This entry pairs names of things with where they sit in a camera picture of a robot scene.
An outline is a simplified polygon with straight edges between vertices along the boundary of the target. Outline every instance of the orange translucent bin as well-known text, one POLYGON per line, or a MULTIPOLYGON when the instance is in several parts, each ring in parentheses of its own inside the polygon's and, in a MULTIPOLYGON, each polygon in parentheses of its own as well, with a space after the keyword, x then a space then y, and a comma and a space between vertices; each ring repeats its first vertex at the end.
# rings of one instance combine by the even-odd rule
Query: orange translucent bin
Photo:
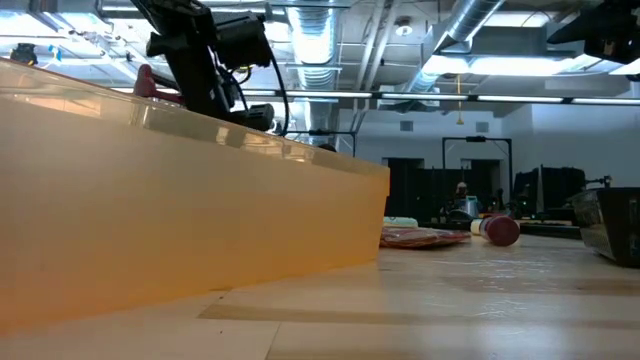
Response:
POLYGON ((388 169, 0 61, 0 333, 376 257, 388 169))

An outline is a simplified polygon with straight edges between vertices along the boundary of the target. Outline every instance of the fluorescent light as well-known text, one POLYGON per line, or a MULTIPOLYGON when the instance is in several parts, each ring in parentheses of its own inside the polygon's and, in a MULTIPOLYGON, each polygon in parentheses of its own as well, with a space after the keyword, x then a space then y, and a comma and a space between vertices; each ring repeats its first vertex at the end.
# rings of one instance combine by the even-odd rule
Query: fluorescent light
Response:
POLYGON ((250 90, 242 89, 245 96, 276 96, 275 90, 250 90))
POLYGON ((135 6, 103 6, 102 11, 138 11, 135 6))
POLYGON ((425 74, 466 74, 469 64, 463 58, 433 55, 422 67, 425 74))
POLYGON ((479 101, 495 101, 495 102, 527 102, 527 103, 561 103, 562 98, 559 97, 542 97, 542 96, 493 96, 480 95, 479 101))
MULTIPOLYGON (((133 88, 111 88, 111 90, 120 91, 126 94, 133 94, 133 88)), ((178 92, 174 89, 158 89, 158 91, 167 94, 178 94, 178 92)))
POLYGON ((640 74, 640 59, 632 62, 629 65, 624 65, 616 70, 613 70, 609 74, 611 75, 637 75, 640 74))
POLYGON ((451 94, 382 94, 383 99, 389 100, 450 100, 450 101, 466 101, 467 95, 451 95, 451 94))
POLYGON ((289 96, 299 97, 319 97, 319 98, 348 98, 348 99, 368 99, 372 96, 369 92, 356 91, 287 91, 289 96))
POLYGON ((470 71, 477 75, 551 76, 562 71, 563 63, 550 58, 479 57, 470 71))
POLYGON ((640 105, 640 99, 609 99, 609 98, 576 98, 574 104, 582 105, 640 105))

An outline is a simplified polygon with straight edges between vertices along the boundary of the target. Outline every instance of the desk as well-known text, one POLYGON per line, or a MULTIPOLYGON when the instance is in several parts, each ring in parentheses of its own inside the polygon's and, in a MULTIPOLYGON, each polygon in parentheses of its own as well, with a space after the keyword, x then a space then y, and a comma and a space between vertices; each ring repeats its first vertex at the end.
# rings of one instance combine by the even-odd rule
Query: desk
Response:
POLYGON ((15 334, 0 358, 638 359, 639 306, 640 271, 580 241, 475 238, 15 334))

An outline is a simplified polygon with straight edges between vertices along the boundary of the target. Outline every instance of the cylindrical can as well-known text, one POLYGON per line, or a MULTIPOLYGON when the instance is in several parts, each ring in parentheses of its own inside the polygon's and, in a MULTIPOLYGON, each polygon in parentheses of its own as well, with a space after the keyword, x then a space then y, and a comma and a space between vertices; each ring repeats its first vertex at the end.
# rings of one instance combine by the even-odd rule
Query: cylindrical can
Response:
POLYGON ((518 241, 520 226, 508 216, 497 216, 473 220, 471 232, 496 246, 509 246, 518 241))

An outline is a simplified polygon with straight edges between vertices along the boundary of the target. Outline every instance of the white wall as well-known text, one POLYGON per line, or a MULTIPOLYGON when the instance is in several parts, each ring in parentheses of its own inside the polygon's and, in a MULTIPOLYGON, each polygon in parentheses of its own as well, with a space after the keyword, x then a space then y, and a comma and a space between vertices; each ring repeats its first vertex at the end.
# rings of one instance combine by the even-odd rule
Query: white wall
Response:
MULTIPOLYGON (((434 113, 398 114, 391 111, 370 111, 365 118, 358 135, 356 156, 381 164, 383 158, 424 159, 425 168, 442 167, 442 138, 483 135, 502 137, 502 119, 494 118, 490 112, 463 112, 464 125, 457 125, 458 113, 442 115, 434 113), (400 121, 414 122, 413 132, 401 132, 400 121), (489 122, 489 133, 476 133, 476 122, 489 122)), ((342 129, 351 122, 351 111, 341 113, 342 129)), ((501 183, 508 189, 507 145, 499 142, 498 148, 491 142, 466 143, 464 141, 447 142, 447 168, 459 169, 462 159, 501 160, 501 183)), ((350 153, 346 146, 339 151, 350 153)))
POLYGON ((638 107, 528 105, 504 119, 503 132, 513 138, 516 172, 568 166, 640 186, 638 107))
POLYGON ((502 120, 502 132, 513 141, 513 174, 540 166, 535 151, 533 106, 525 105, 502 120))

